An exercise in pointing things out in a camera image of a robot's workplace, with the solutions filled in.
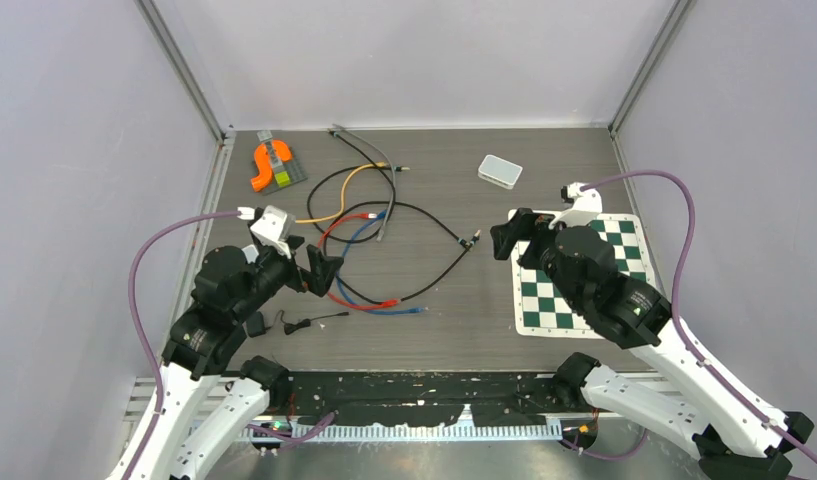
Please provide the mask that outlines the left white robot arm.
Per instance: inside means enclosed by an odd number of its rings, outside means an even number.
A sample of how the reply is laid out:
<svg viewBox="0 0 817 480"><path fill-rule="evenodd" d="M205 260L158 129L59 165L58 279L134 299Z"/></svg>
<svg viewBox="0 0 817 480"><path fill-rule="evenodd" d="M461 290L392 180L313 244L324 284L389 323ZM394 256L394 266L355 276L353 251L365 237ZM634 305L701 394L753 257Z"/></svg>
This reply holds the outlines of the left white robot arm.
<svg viewBox="0 0 817 480"><path fill-rule="evenodd" d="M193 424L233 355L245 324L287 287L318 297L344 260L306 248L310 267L271 246L210 251L194 280L191 306L174 322L161 355L160 383L112 479L202 479L257 415L282 412L291 398L288 370L261 356L246 361L221 404Z"/></svg>

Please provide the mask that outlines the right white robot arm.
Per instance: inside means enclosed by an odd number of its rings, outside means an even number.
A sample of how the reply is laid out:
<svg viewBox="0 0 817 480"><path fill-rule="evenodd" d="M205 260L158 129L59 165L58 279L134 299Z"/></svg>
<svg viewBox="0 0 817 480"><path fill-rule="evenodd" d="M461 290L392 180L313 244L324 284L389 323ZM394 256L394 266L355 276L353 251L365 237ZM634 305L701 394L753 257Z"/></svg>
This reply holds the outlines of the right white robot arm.
<svg viewBox="0 0 817 480"><path fill-rule="evenodd" d="M613 245L589 226L552 226L552 216L519 208L491 228L494 257L506 260L518 243L521 267L541 271L571 310L598 335L647 363L681 393L668 397L626 379L583 353L556 371L555 397L568 410L586 404L618 413L669 440L710 479L786 479L786 454L813 430L800 412L783 412L716 375L717 363L673 318L670 302L644 280L617 267Z"/></svg>

